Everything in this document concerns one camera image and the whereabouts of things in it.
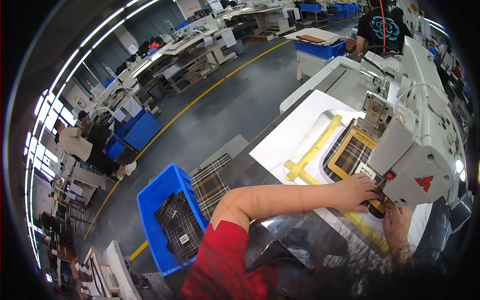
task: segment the gray curtain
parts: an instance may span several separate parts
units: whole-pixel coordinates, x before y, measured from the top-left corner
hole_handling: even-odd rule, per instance
[[[112,77],[103,68],[103,62],[115,72],[117,68],[122,65],[130,56],[130,53],[125,50],[117,36],[111,33],[95,49],[92,50],[92,53],[90,53],[84,62],[90,68],[90,70],[92,70],[92,73],[101,82],[103,82],[104,80]],[[87,91],[90,91],[90,87],[86,83],[87,80],[90,81],[93,86],[97,84],[95,78],[90,74],[84,65],[81,65],[77,69],[75,77]]]
[[[186,21],[172,0],[160,0],[150,5],[128,19],[124,26],[141,45],[153,37],[171,33],[171,27],[165,20],[169,20],[174,27]]]

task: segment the person in beige shirt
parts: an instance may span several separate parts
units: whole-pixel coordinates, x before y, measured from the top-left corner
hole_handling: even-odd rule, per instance
[[[113,177],[122,180],[124,174],[130,176],[137,168],[136,161],[121,166],[111,160],[101,149],[94,147],[92,143],[81,137],[82,130],[80,128],[66,128],[60,120],[55,122],[54,128],[57,130],[58,144],[63,151],[69,155],[77,156],[107,175],[111,174]]]

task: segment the red sleeve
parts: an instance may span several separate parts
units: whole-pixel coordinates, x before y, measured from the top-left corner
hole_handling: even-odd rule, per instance
[[[276,285],[276,268],[261,267],[244,275],[247,244],[248,233],[237,224],[220,221],[215,231],[209,224],[185,278],[183,295],[188,299],[267,299]]]

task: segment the gray epoxy floor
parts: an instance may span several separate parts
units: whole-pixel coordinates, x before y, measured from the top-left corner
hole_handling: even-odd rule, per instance
[[[349,36],[350,27],[356,23],[356,19],[347,20],[324,30]],[[222,65],[225,75],[283,42],[285,39],[279,38],[269,42],[244,43],[245,52],[236,60]],[[286,43],[243,67],[178,117],[138,159],[136,171],[125,177],[113,191],[86,241],[81,237],[77,240],[79,259],[84,258],[90,246],[95,247],[97,253],[102,253],[112,240],[131,245],[134,250],[140,247],[146,238],[136,195],[149,179],[172,162],[189,173],[238,134],[247,141],[254,139],[279,115],[280,103],[299,87],[296,64],[294,43]],[[216,71],[181,96],[166,96],[155,103],[162,110],[158,117],[161,125],[167,125],[221,79],[220,72]],[[125,156],[131,161],[136,154]],[[108,183],[108,191],[113,185]],[[90,220],[108,191],[94,195],[92,207],[86,212]],[[148,247],[133,260],[132,269],[137,273],[158,272]]]

